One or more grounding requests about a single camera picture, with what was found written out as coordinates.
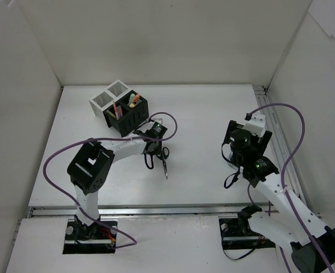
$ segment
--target pen holder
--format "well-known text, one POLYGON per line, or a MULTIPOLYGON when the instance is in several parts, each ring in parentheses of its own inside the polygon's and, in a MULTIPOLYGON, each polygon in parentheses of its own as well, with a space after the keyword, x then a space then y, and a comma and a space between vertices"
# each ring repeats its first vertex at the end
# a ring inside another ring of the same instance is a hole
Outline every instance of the pen holder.
POLYGON ((107 126, 109 128, 114 127, 118 132, 121 133, 122 137, 125 137, 134 131, 150 116, 148 113, 147 100, 142 96, 139 97, 140 101, 135 103, 134 108, 130 108, 128 106, 131 94, 137 95, 135 91, 131 90, 115 102, 116 106, 118 107, 120 105, 123 111, 123 116, 120 117, 120 119, 115 118, 116 114, 113 105, 109 106, 109 108, 103 111, 107 126))

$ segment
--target pencil holder compartment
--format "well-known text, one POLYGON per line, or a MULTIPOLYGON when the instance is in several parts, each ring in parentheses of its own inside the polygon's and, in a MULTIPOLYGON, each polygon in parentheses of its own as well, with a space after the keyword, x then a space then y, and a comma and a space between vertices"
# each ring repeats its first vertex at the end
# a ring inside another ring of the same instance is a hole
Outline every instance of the pencil holder compartment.
POLYGON ((133 103, 134 107, 130 107, 131 95, 137 93, 130 90, 122 98, 115 101, 115 106, 122 109, 122 113, 115 113, 114 105, 109 106, 103 111, 107 126, 115 128, 121 137, 127 136, 144 122, 150 115, 148 113, 148 103, 145 98, 139 95, 139 98, 133 103))

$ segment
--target scissors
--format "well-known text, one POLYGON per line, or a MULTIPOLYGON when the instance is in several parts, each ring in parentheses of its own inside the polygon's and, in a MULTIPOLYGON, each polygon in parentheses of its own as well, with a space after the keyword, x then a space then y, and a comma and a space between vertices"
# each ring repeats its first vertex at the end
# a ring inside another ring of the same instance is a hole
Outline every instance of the scissors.
POLYGON ((160 148, 161 153, 159 155, 157 155, 157 158, 162 160, 163 170, 165 172, 166 179, 168 179, 166 159, 169 156, 169 149, 167 147, 162 148, 162 142, 160 142, 160 147, 159 148, 160 148))

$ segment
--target white mesh organizer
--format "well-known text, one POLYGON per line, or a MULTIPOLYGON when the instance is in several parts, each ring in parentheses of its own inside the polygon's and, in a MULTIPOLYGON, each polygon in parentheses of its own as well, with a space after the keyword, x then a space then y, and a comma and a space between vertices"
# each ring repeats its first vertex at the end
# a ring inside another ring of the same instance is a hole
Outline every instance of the white mesh organizer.
POLYGON ((122 137, 149 117, 147 100, 119 80, 89 102, 95 116, 102 118, 108 127, 114 127, 122 137))

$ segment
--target black camera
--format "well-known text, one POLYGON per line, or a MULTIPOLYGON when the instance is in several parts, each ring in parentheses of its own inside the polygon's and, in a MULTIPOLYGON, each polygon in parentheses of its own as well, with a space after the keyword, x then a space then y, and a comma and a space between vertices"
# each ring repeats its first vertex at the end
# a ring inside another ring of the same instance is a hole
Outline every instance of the black camera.
POLYGON ((255 188, 266 176, 279 171, 270 159, 263 156, 272 132, 265 131, 262 137, 243 129, 243 125, 230 121, 223 145, 229 144, 231 154, 226 160, 238 169, 243 167, 243 177, 255 188))

